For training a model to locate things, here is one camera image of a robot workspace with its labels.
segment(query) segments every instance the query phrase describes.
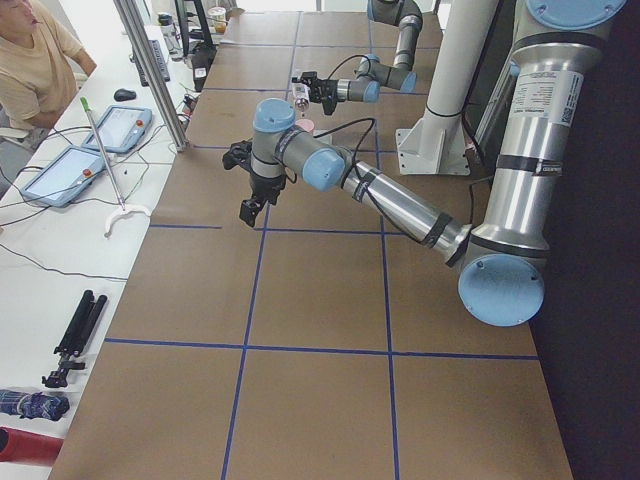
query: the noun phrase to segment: white table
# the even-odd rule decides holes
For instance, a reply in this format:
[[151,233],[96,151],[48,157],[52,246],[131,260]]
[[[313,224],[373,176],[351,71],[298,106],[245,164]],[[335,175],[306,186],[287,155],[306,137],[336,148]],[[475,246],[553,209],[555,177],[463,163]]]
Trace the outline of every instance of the white table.
[[[163,49],[166,48],[158,27],[148,27],[148,35],[149,38],[159,39]],[[140,85],[135,65],[129,61],[130,53],[129,39],[123,36],[113,46],[111,56],[101,62],[64,113],[56,125],[57,130],[88,125],[79,100],[81,96],[88,99],[97,119],[109,105],[116,103],[113,93],[118,88],[135,90],[138,94],[135,100],[123,105],[144,106],[154,112],[152,125],[143,142],[157,126],[163,124],[150,89]],[[177,106],[187,92],[185,87],[193,86],[192,73],[182,62],[167,60],[167,64],[171,77],[167,87],[174,105]],[[87,134],[88,131],[83,130],[65,133],[65,136],[75,145],[80,145]],[[60,136],[45,141],[29,165],[46,166],[67,145],[67,141]],[[135,188],[128,202],[145,205],[153,210],[176,153],[167,129],[160,129],[140,153],[148,165],[141,157],[133,155],[125,162],[115,165],[114,173],[125,196],[134,189],[144,173],[142,182]],[[23,172],[16,180],[16,185],[25,185],[35,174],[36,172]],[[76,200],[90,198],[116,202],[115,193],[106,175],[96,178]],[[16,189],[10,188],[0,202],[0,224],[26,217],[39,210],[25,204],[8,206],[21,200]],[[0,244],[48,268],[126,279],[149,226],[149,218],[144,214],[121,218],[113,225],[110,238],[105,238],[105,219],[116,206],[117,204],[92,200],[62,209],[50,208],[31,219],[4,227],[4,231],[0,233]],[[60,357],[53,355],[53,349],[60,342],[83,292],[90,289],[96,298],[98,295],[108,297],[94,335],[85,349],[85,355],[80,357],[80,360],[87,363],[87,368],[70,372],[69,387],[59,389],[60,393],[69,398],[71,410],[58,422],[20,419],[2,414],[0,425],[65,437],[125,283],[47,272],[0,248],[0,388],[46,392],[40,379],[57,369]],[[0,478],[3,479],[41,480],[46,479],[49,472],[50,468],[47,467],[0,463]]]

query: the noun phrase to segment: black mouse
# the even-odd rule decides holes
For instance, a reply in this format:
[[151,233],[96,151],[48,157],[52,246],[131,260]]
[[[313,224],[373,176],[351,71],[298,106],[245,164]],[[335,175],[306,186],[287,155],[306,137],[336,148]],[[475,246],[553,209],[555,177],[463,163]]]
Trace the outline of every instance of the black mouse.
[[133,100],[138,95],[133,90],[127,90],[126,88],[119,88],[116,93],[113,94],[113,99],[116,102],[126,102],[127,100]]

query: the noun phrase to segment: beige shirt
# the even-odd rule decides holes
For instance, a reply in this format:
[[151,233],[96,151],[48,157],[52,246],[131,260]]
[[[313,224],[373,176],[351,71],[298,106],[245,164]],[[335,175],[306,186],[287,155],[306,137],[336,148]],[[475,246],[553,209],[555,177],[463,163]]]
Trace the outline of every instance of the beige shirt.
[[24,48],[0,37],[0,104],[11,126],[30,130],[24,120],[40,112],[60,112],[77,93],[73,70],[65,58],[82,45],[38,0],[31,5],[40,23],[34,47]]

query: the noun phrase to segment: light blue tablet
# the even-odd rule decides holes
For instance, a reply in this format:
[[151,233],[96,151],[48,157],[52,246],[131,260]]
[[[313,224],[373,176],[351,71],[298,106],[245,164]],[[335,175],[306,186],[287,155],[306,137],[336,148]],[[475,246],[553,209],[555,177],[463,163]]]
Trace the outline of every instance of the light blue tablet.
[[[148,108],[111,105],[96,122],[105,150],[110,153],[131,151],[144,136],[152,116]],[[99,149],[93,133],[85,139],[82,147]]]
[[64,207],[87,188],[103,168],[100,153],[70,145],[20,191],[26,200]]

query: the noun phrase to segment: white stand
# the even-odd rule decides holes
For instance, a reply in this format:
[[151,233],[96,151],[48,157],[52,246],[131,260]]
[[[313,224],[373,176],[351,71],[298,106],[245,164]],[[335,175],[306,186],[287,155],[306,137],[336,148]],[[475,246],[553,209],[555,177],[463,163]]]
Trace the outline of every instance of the white stand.
[[463,156],[460,113],[497,4],[498,0],[453,2],[424,116],[412,129],[396,131],[403,175],[470,173]]

